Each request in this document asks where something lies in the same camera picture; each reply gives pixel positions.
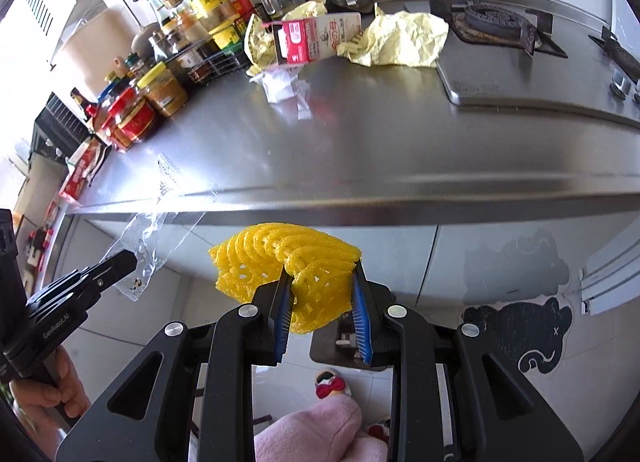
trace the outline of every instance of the sauce bottle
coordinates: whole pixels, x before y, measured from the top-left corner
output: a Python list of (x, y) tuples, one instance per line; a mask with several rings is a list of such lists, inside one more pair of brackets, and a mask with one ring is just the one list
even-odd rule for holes
[(242, 38), (236, 30), (240, 15), (229, 0), (189, 0), (204, 28), (227, 55), (242, 50)]

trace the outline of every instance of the human hand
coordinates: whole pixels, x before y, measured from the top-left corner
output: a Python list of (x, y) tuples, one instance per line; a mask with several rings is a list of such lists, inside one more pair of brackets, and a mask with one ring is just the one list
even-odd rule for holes
[(38, 429), (59, 427), (43, 408), (53, 408), (64, 402), (66, 415), (75, 418), (84, 415), (91, 406), (76, 368), (63, 347), (56, 349), (56, 370), (60, 376), (57, 388), (33, 379), (15, 379), (9, 384), (22, 413)]

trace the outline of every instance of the red lid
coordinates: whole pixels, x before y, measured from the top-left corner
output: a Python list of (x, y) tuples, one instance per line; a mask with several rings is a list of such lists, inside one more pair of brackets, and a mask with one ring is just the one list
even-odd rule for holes
[(131, 88), (127, 88), (109, 107), (109, 115), (115, 116), (118, 112), (122, 112), (127, 103), (136, 97), (136, 92)]

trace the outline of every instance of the metal bolt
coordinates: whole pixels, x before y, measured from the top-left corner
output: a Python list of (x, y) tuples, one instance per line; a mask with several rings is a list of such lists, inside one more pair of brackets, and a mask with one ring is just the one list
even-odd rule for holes
[(241, 315), (241, 317), (254, 317), (258, 314), (258, 308), (251, 303), (248, 305), (242, 305), (242, 307), (238, 309), (238, 314)]
[(184, 325), (182, 323), (178, 323), (177, 321), (174, 321), (173, 323), (170, 323), (169, 325), (164, 327), (164, 333), (169, 337), (179, 336), (180, 334), (182, 334), (183, 330)]
[(386, 312), (391, 317), (404, 317), (406, 316), (406, 309), (402, 305), (392, 305)]
[(613, 94), (620, 99), (626, 99), (626, 95), (631, 92), (631, 82), (618, 69), (613, 71), (611, 85), (609, 85)]
[(467, 337), (476, 337), (480, 335), (480, 329), (478, 328), (477, 325), (474, 325), (473, 323), (465, 323), (462, 326), (461, 330), (462, 330), (462, 333)]

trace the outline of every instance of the stove knob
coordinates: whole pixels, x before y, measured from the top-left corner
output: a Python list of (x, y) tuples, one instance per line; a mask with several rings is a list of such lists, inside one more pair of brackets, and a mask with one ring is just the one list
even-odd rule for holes
[(620, 99), (626, 99), (626, 95), (631, 92), (631, 82), (618, 69), (613, 71), (612, 83), (609, 86), (613, 94)]

